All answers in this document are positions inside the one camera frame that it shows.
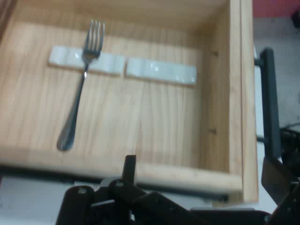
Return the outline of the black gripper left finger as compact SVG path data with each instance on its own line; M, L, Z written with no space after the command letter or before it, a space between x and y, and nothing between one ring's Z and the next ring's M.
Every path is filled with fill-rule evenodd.
M134 184L136 157L125 158L122 176L97 191L89 186L68 189L58 225L184 225L190 212L162 195L145 193Z

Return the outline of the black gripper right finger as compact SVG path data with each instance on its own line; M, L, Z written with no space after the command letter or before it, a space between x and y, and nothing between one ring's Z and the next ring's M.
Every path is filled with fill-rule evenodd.
M300 180L278 159L265 158L262 186L277 208L267 219L268 225L300 224Z

